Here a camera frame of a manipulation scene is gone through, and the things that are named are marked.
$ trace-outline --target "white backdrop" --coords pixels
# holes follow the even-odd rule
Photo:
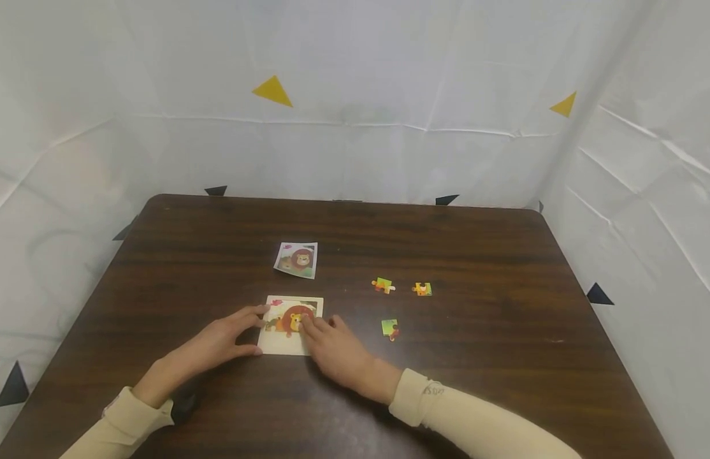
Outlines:
[[[710,0],[0,0],[0,440],[113,239],[211,187],[542,200],[674,453],[710,458]]]

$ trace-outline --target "puzzle piece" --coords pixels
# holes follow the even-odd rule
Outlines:
[[[375,291],[383,290],[383,293],[386,295],[389,295],[391,290],[396,290],[396,288],[391,285],[392,282],[388,279],[383,279],[383,277],[378,277],[378,279],[372,280],[370,284],[375,286]]]
[[[428,282],[424,284],[421,284],[421,282],[417,282],[411,288],[411,291],[415,291],[416,294],[419,296],[431,296],[431,284],[429,284]]]
[[[394,342],[400,334],[397,319],[381,320],[380,328],[383,329],[383,336],[388,337],[391,342]]]

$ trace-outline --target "long sleeve shirt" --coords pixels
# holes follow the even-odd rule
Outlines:
[[[152,409],[126,387],[61,459],[129,458],[153,431],[173,425],[171,406],[170,400]],[[563,441],[521,416],[410,369],[403,372],[389,411],[405,424],[442,434],[471,458],[580,459]]]

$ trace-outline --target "yellow puzzle piece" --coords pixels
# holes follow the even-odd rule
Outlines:
[[[428,282],[424,284],[421,284],[421,282],[417,282],[411,288],[411,291],[415,291],[416,294],[419,296],[431,296],[431,284],[429,284]]]

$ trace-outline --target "right hand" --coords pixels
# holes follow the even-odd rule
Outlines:
[[[327,323],[304,315],[299,332],[326,377],[370,400],[391,404],[403,371],[366,351],[340,316]]]

